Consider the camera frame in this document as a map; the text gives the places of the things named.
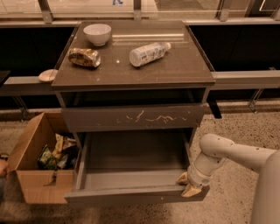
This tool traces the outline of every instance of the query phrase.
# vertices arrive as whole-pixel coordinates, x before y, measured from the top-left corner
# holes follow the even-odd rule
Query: white robotic arm
[[[178,179],[178,184],[187,185],[183,197],[200,193],[214,171],[231,159],[260,174],[251,223],[280,223],[280,151],[237,144],[215,134],[204,135],[200,148],[201,153]]]

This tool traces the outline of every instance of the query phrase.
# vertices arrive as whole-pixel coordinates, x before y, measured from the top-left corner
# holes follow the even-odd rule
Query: cardboard box
[[[26,203],[67,203],[64,194],[73,187],[74,170],[40,170],[37,159],[48,144],[54,149],[55,133],[68,133],[61,113],[43,113],[31,119],[9,156],[10,168],[17,173]]]

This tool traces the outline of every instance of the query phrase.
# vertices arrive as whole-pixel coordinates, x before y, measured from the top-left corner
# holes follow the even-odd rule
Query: cabinet
[[[93,46],[83,28],[112,27],[105,46]],[[146,66],[130,64],[130,51],[152,42],[171,50]],[[100,52],[97,68],[64,58],[52,89],[67,127],[81,148],[73,191],[76,207],[202,200],[183,199],[176,179],[189,165],[214,79],[182,22],[92,21],[80,24],[70,48]]]

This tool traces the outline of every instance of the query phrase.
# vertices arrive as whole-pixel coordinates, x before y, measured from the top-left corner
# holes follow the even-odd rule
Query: speckled floor
[[[280,104],[265,102],[258,113],[246,103],[220,104],[222,119],[214,119],[206,110],[196,132],[191,151],[200,152],[199,140],[206,133],[231,138],[238,144],[279,149]],[[11,152],[27,122],[7,121],[0,114],[0,151]],[[232,161],[214,175],[210,191],[201,202],[160,205],[134,205],[73,210],[68,205],[27,205],[18,190],[15,174],[6,182],[0,221],[6,223],[249,223],[257,174]]]

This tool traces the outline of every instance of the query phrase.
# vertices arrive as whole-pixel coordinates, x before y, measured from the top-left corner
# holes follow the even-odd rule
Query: bottle cap
[[[172,48],[172,45],[170,43],[164,43],[164,47],[166,51],[169,51]]]

